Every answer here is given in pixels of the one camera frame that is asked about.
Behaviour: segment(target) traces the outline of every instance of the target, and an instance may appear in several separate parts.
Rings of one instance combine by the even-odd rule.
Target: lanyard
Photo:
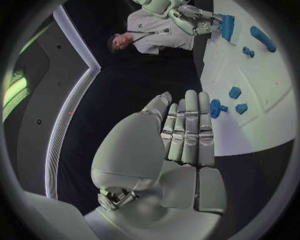
[[[144,37],[147,37],[149,35],[152,35],[152,34],[156,34],[157,32],[156,31],[147,31],[147,32],[144,32],[144,31],[127,31],[128,33],[135,33],[135,34],[146,34],[144,36],[141,36],[139,37],[138,39],[134,40],[132,43],[135,43],[137,42],[138,40],[141,40],[143,39]]]

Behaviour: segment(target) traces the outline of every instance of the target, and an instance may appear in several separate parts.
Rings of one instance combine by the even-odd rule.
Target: white shirt
[[[172,19],[161,19],[150,15],[143,9],[133,12],[127,19],[128,31],[156,32],[145,36],[134,42],[133,45],[140,53],[158,55],[162,47],[182,48],[192,50],[194,46],[194,36],[188,35],[181,30]],[[131,33],[133,40],[136,40],[146,33]]]

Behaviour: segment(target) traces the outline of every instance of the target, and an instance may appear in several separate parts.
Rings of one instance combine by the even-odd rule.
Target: man's hair
[[[107,40],[107,47],[108,47],[109,51],[111,51],[113,54],[116,52],[116,50],[112,49],[113,40],[115,39],[115,37],[116,37],[116,34],[113,34]]]

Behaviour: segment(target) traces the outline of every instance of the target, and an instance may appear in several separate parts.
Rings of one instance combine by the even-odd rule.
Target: man
[[[172,19],[161,19],[140,9],[128,16],[127,32],[114,34],[107,41],[113,53],[130,44],[143,54],[158,55],[166,47],[191,51],[194,36],[182,31]]]

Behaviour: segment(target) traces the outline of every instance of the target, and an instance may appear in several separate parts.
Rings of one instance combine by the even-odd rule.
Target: blue object
[[[210,117],[216,119],[220,112],[228,112],[228,107],[221,105],[218,99],[214,99],[210,102]]]
[[[233,86],[232,89],[229,92],[229,96],[232,99],[237,99],[241,95],[241,93],[242,93],[241,89],[239,89],[236,86]]]
[[[248,106],[247,104],[239,104],[236,105],[235,110],[239,113],[239,114],[243,114],[245,111],[247,111]]]
[[[251,51],[248,47],[244,46],[242,48],[243,54],[249,55],[251,58],[254,57],[254,51]]]
[[[220,29],[222,31],[222,38],[230,42],[230,39],[234,32],[235,27],[235,17],[231,15],[221,15],[222,23],[220,24]]]
[[[256,26],[251,27],[250,33],[257,40],[261,41],[270,52],[274,53],[276,51],[276,46],[272,42],[272,40],[266,34],[264,34],[261,30],[259,30]]]

